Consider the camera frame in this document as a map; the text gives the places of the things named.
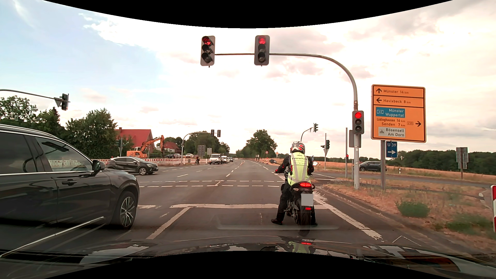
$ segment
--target boot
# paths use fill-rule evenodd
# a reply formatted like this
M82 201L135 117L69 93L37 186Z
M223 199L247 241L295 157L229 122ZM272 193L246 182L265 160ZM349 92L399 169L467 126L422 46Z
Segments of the boot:
M270 221L274 224L282 225L282 220L284 220L284 212L277 213L277 217L275 219L271 219Z

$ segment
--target traffic light pole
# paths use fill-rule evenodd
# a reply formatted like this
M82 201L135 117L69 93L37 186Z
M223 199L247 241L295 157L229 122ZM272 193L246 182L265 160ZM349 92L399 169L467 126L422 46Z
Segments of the traffic light pole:
M308 130L311 130L311 128L310 128L310 129L306 129L305 131L303 131L303 133L302 133L302 137L300 138L300 141L302 141L302 140L303 140L303 134L304 134L306 131L308 131Z
M220 56L220 55L255 55L255 53L223 53L223 54L215 54L215 56ZM348 78L351 81L351 85L353 87L353 110L358 110L358 91L357 91L357 84L355 83L355 79L353 78L353 75L351 75L350 71L341 63L337 62L336 60L332 59L331 57L327 57L324 55L319 55L319 54L308 54L308 53L269 53L269 56L271 55L276 55L276 56L304 56L304 57L315 57L315 58L322 58L329 60L333 62L334 64L338 65L347 75ZM358 167L360 163L359 159L359 152L358 152L358 135L354 134L354 157L355 159L353 160L354 165L353 165L353 170L354 170L354 175L353 175L353 184L355 185L355 189L357 190L360 187L360 174L358 172Z
M186 136L183 137L183 144L181 144L181 166L184 165L184 156L183 156L183 153L184 153L184 148L185 148L185 138L188 136L188 135L191 135L191 134L209 134L208 132L194 132L194 133L189 133L187 134Z

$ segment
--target road sign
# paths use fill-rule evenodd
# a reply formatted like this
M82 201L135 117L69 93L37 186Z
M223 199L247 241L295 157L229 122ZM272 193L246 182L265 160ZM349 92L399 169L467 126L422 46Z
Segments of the road sign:
M395 141L386 141L386 157L398 158L398 143Z
M354 140L354 133L353 133L353 130L348 130L348 146L351 147L351 148L354 148L355 145L353 144L353 140ZM361 134L358 134L358 148L362 148L362 135Z
M371 139L425 143L425 87L372 85Z

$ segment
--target car hood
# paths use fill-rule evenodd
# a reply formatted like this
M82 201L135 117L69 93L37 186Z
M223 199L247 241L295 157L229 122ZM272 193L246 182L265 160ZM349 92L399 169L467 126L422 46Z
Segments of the car hood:
M84 267L88 265L107 265L131 259L215 251L307 253L376 262L448 278L467 278L467 275L479 278L496 278L496 265L494 264L464 256L445 254L419 246L401 246L393 243L351 244L285 236L230 236L177 241L114 241L67 251L63 255L59 254L60 257L56 261L57 263L72 264L71 271L60 270L60 272L67 273L79 270L74 269L77 267L85 269ZM29 261L29 264L44 259L47 265L52 266L54 262L50 261L50 258L54 256L57 255L50 253L43 257L43 252L17 252L2 258L4 261Z

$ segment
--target sign post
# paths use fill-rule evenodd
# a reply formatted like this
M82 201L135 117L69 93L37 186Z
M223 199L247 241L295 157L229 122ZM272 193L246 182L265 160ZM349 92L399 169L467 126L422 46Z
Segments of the sign post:
M371 139L380 140L381 187L385 190L385 156L396 158L398 152L396 142L388 141L386 144L386 140L418 143L427 141L426 89L373 84L371 98Z
M460 169L461 179L463 180L463 170L467 169L467 163L468 163L468 148L467 147L457 147L456 148L456 162L458 163L458 168Z

